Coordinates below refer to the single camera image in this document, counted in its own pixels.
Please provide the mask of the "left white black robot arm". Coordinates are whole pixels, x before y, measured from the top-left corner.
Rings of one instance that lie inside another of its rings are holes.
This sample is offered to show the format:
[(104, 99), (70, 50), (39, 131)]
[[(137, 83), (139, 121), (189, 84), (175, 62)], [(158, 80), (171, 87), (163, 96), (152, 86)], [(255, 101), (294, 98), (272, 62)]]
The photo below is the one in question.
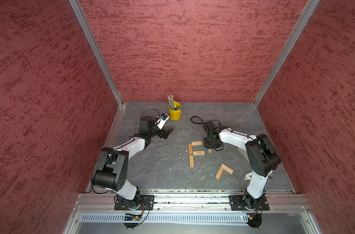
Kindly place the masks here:
[(128, 161), (146, 149), (152, 137), (158, 136), (163, 139), (169, 137), (173, 129), (163, 129), (168, 120), (169, 116), (165, 113), (158, 119), (142, 116), (138, 133), (120, 146), (103, 148), (91, 177), (91, 185), (114, 192), (128, 204), (139, 205), (141, 203), (139, 188), (127, 180)]

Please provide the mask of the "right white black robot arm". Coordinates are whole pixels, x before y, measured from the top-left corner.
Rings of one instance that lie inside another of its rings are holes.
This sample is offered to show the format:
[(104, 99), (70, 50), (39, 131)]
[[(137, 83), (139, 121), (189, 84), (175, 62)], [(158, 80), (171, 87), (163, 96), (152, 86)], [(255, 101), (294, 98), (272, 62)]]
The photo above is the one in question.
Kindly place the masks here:
[(205, 148), (221, 150), (227, 143), (246, 151), (252, 176), (244, 192), (243, 204), (249, 210), (258, 208), (270, 177), (281, 163), (271, 140), (265, 134), (247, 135), (226, 126), (215, 126), (212, 121), (203, 123), (203, 129), (207, 133)]

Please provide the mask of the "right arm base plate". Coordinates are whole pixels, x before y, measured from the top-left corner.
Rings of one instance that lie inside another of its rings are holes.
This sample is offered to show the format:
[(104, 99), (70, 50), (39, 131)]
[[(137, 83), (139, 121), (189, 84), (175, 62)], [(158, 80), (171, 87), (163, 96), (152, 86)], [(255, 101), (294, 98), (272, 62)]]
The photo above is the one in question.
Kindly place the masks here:
[(265, 196), (262, 196), (258, 199), (254, 199), (249, 195), (235, 196), (231, 195), (229, 198), (229, 204), (232, 211), (246, 211), (246, 212), (255, 212), (255, 211), (269, 211), (270, 207)]

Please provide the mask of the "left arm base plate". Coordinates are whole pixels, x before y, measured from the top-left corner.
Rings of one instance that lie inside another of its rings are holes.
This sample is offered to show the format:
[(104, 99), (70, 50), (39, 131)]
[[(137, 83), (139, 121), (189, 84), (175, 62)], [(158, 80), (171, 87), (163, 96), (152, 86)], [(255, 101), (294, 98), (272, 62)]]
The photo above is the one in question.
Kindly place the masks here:
[(154, 206), (154, 195), (136, 195), (134, 200), (116, 196), (114, 210), (116, 211), (151, 211)]

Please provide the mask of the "engraved wooden block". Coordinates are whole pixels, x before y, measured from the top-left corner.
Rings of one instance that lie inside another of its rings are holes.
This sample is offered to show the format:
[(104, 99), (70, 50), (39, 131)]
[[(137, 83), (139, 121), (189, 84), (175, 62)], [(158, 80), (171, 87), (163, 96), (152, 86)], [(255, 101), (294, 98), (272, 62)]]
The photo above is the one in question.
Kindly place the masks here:
[(193, 155), (194, 156), (204, 156), (205, 155), (205, 151), (194, 151)]

